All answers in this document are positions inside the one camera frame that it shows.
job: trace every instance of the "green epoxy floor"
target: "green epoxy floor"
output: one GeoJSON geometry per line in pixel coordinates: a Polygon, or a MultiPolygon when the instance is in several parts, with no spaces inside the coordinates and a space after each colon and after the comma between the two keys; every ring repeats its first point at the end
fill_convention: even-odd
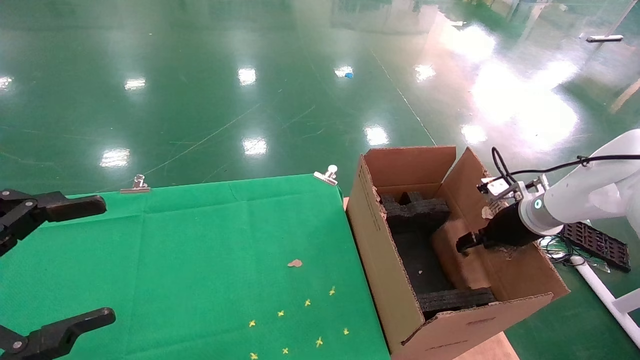
{"type": "MultiPolygon", "coordinates": [[[[471,146],[489,168],[491,146],[512,170],[549,167],[639,125],[640,6],[622,43],[585,41],[628,5],[5,0],[0,185],[90,193],[139,173],[160,187],[334,163],[349,193],[360,153],[434,144],[471,146]]],[[[640,263],[625,220],[594,225],[640,263]]],[[[639,358],[576,271],[558,270],[573,292],[507,332],[520,358],[639,358]]],[[[637,271],[600,275],[620,296],[637,271]]]]}

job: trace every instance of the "black cable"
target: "black cable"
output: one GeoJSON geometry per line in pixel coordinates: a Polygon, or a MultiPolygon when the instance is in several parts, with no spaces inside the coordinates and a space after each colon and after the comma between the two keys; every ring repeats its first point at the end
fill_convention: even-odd
{"type": "Polygon", "coordinates": [[[509,169],[507,168],[507,164],[504,162],[504,159],[502,158],[500,151],[498,151],[498,149],[495,146],[491,148],[491,157],[493,158],[493,164],[498,169],[500,176],[502,176],[502,178],[505,180],[507,185],[511,185],[511,182],[513,182],[514,184],[517,183],[516,179],[514,179],[511,173],[509,172],[509,169]]]}
{"type": "Polygon", "coordinates": [[[556,235],[553,238],[549,239],[549,241],[542,246],[542,250],[545,252],[545,254],[547,255],[547,257],[549,258],[549,261],[552,264],[562,264],[562,265],[569,265],[569,266],[579,266],[579,265],[583,265],[584,263],[587,262],[587,256],[585,256],[585,254],[581,253],[578,249],[576,249],[575,247],[573,247],[573,245],[571,244],[571,242],[569,240],[567,240],[564,236],[561,235],[556,235]],[[554,251],[549,250],[549,244],[552,241],[555,240],[561,240],[564,245],[566,246],[566,253],[562,256],[554,256],[554,251]],[[582,258],[582,262],[579,264],[573,264],[571,262],[571,257],[572,256],[580,256],[582,258]]]}
{"type": "Polygon", "coordinates": [[[527,170],[518,170],[518,171],[510,172],[504,175],[500,174],[499,177],[495,177],[487,181],[483,186],[487,186],[488,184],[501,179],[505,179],[506,181],[507,176],[511,178],[513,175],[520,175],[520,174],[544,174],[547,172],[553,172],[556,170],[560,170],[562,168],[572,167],[575,165],[587,166],[587,164],[592,161],[603,161],[603,160],[640,160],[640,155],[602,155],[602,156],[591,156],[591,157],[578,156],[578,160],[571,161],[569,163],[560,164],[554,167],[546,168],[544,170],[527,169],[527,170]]]}

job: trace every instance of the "white tube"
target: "white tube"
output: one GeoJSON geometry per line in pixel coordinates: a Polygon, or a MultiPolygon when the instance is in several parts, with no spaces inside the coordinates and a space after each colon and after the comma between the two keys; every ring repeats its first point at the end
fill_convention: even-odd
{"type": "Polygon", "coordinates": [[[635,323],[631,316],[627,313],[621,313],[613,305],[616,298],[611,295],[609,289],[602,283],[600,278],[593,272],[591,267],[580,256],[572,256],[571,262],[575,265],[580,275],[589,284],[591,289],[598,295],[604,306],[607,307],[609,312],[616,318],[622,329],[629,335],[629,338],[640,348],[640,328],[635,323]]]}
{"type": "Polygon", "coordinates": [[[630,313],[640,307],[640,289],[635,289],[626,295],[613,300],[613,306],[621,313],[630,313]]]}

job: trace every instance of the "cardboard box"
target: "cardboard box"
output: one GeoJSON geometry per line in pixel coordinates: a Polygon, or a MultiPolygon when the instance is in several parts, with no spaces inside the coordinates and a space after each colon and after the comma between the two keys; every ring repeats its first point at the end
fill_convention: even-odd
{"type": "Polygon", "coordinates": [[[461,235],[488,222],[476,185],[489,175],[470,149],[451,168],[455,160],[455,147],[371,149],[360,157],[347,214],[393,360],[454,359],[569,293],[535,244],[510,254],[456,252],[461,235]],[[458,289],[490,287],[498,302],[424,318],[379,204],[381,194],[406,191],[447,201],[451,217],[431,239],[444,272],[458,289]]]}

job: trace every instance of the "green tablecloth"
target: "green tablecloth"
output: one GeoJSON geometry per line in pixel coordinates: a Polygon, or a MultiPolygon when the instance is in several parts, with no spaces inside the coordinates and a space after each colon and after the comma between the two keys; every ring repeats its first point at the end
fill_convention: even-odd
{"type": "Polygon", "coordinates": [[[1,324],[112,307],[69,360],[389,358],[338,188],[304,175],[103,196],[104,215],[45,224],[0,259],[1,324]]]}

